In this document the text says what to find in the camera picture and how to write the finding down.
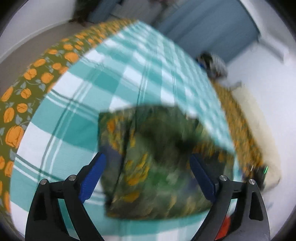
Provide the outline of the green landscape print jacket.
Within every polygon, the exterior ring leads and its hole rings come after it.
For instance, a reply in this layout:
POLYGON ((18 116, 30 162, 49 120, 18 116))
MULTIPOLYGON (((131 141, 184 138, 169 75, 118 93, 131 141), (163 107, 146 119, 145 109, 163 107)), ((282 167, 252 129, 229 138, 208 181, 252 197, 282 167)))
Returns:
POLYGON ((191 154, 212 172, 233 175, 234 154, 176 106, 104 112, 98 127, 99 149, 107 157, 100 181, 112 218, 169 219, 209 209, 190 169, 191 154))

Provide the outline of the clothes pile on chair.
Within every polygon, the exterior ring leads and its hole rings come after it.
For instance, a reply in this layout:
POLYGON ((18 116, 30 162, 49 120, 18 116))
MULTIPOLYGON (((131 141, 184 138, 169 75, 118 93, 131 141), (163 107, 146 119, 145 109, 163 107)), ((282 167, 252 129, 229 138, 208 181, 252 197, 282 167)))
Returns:
POLYGON ((225 78, 228 76, 225 62, 216 54, 203 52, 196 58, 196 61, 206 71, 210 79, 225 78))

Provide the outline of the orange fleece blanket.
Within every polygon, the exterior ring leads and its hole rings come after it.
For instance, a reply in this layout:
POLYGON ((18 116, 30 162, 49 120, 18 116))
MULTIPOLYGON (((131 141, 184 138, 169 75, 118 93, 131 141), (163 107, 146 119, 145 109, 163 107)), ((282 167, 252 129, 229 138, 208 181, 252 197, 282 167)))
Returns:
POLYGON ((224 221, 221 225, 221 228, 220 228, 217 236, 215 237, 215 240, 219 240, 219 239, 226 237, 226 235, 229 231, 230 225, 231 225, 231 217, 227 215, 224 218, 224 221))

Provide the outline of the orange floral green quilt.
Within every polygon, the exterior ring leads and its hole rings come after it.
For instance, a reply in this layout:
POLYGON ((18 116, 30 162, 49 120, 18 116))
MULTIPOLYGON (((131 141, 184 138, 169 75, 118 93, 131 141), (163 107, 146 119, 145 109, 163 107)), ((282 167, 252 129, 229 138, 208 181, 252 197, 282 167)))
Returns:
MULTIPOLYGON (((44 98, 69 66, 81 60, 87 51, 98 47, 107 38, 135 22, 110 21, 62 39, 30 64, 1 97, 1 212, 6 217, 11 216, 11 178, 15 153, 19 147, 16 141, 23 137, 28 118, 36 112, 36 108, 29 107, 30 96, 36 94, 38 98, 44 98)), ((211 79, 209 81, 224 111, 239 168, 245 175, 249 175, 252 166, 263 165, 262 154, 231 92, 211 79)))

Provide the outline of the blue curtain right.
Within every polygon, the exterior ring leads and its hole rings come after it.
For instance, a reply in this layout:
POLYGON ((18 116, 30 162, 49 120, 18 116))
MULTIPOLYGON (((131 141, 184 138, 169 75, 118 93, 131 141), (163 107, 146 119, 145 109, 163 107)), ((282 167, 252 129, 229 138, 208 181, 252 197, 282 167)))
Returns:
POLYGON ((259 37, 259 30, 238 0, 186 1, 155 25, 196 59, 203 52, 226 63, 259 37))

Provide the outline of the teal plaid bed sheet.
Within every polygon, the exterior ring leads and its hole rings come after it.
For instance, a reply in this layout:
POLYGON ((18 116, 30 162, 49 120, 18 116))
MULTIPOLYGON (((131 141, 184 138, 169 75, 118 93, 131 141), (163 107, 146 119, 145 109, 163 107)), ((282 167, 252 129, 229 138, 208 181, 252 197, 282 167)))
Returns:
POLYGON ((206 72, 171 40, 135 22, 69 66, 44 98, 30 96, 36 112, 16 141, 10 190, 11 218, 21 235, 39 181, 63 180, 97 153, 99 113, 137 104, 177 105, 200 119, 219 147, 234 151, 206 72))

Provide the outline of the coats on standing rack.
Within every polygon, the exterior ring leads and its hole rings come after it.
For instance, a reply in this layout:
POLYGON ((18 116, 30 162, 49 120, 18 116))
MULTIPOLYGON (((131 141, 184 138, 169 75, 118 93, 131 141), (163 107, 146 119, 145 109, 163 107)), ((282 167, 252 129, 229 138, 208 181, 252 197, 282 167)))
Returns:
POLYGON ((68 22, 76 22, 84 27, 88 16, 95 10, 99 2, 98 0, 77 0, 72 19, 68 22))

